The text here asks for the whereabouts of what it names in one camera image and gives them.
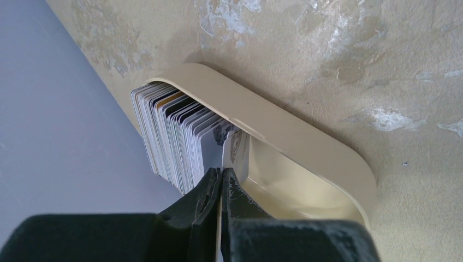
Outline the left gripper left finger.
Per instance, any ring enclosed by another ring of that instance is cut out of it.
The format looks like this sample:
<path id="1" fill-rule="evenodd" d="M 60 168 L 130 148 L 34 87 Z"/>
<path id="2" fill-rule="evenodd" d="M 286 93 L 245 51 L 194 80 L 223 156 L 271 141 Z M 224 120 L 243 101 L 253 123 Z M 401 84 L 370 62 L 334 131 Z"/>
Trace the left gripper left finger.
<path id="1" fill-rule="evenodd" d="M 211 168 L 160 213 L 29 217 L 1 249 L 1 261 L 216 261 L 221 186 L 221 171 Z"/>

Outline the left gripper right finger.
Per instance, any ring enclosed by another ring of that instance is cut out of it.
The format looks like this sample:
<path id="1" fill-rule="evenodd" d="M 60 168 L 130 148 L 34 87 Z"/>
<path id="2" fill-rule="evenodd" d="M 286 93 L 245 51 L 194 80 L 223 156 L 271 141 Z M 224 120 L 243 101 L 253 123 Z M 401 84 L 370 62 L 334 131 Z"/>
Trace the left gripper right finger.
<path id="1" fill-rule="evenodd" d="M 232 168 L 222 175 L 223 261 L 380 261 L 359 223 L 273 218 L 245 192 Z"/>

